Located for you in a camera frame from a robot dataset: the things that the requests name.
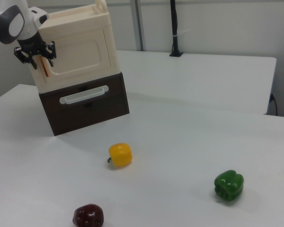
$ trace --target cable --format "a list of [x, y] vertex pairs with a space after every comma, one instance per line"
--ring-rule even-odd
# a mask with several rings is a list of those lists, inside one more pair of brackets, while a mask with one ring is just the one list
[[278, 106], [276, 104], [276, 100], [275, 100], [275, 95], [274, 94], [270, 94], [269, 103], [271, 103], [271, 101], [275, 102], [275, 115], [278, 116]]
[[278, 116], [278, 107], [276, 105], [276, 100], [275, 100], [275, 97], [273, 97], [273, 100], [275, 102], [275, 115]]

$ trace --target bell pepper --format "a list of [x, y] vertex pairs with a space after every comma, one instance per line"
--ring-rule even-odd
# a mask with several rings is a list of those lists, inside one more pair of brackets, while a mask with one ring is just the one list
[[79, 207], [74, 212], [72, 222], [76, 227], [101, 227], [104, 223], [103, 210], [96, 204]]
[[129, 164], [133, 158], [131, 148], [126, 143], [117, 143], [109, 148], [109, 163], [113, 161], [115, 166], [125, 166]]
[[243, 190], [244, 178], [234, 170], [228, 170], [216, 177], [214, 180], [215, 192], [221, 198], [232, 201], [237, 198]]

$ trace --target white tabletop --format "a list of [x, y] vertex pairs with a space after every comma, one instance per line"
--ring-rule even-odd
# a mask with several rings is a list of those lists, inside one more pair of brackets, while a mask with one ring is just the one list
[[[0, 97], [0, 227], [72, 227], [99, 205], [104, 227], [284, 227], [284, 118], [129, 97], [131, 113], [53, 136], [34, 86]], [[128, 143], [129, 166], [108, 148]], [[240, 198], [213, 181], [234, 169]]]
[[181, 105], [265, 114], [275, 58], [118, 51], [128, 93]]

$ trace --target dark brown drawer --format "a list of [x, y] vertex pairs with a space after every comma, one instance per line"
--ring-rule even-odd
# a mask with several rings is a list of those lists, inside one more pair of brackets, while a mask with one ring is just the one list
[[[108, 86], [109, 90], [73, 104], [61, 104], [60, 98], [93, 88]], [[129, 113], [122, 73], [91, 82], [39, 94], [54, 135], [83, 128]]]

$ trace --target white drawer handle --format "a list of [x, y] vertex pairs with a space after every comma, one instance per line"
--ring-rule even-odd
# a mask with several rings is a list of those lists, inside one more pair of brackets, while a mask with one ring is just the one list
[[104, 95], [105, 92], [107, 92], [109, 90], [108, 86], [101, 86], [101, 87], [97, 87], [97, 88], [93, 88], [91, 90], [87, 90], [87, 91], [82, 91], [70, 96], [65, 96], [60, 98], [60, 103], [61, 104], [73, 104], [73, 103], [77, 103], [83, 100], [87, 100], [90, 98], [95, 98], [101, 95]]

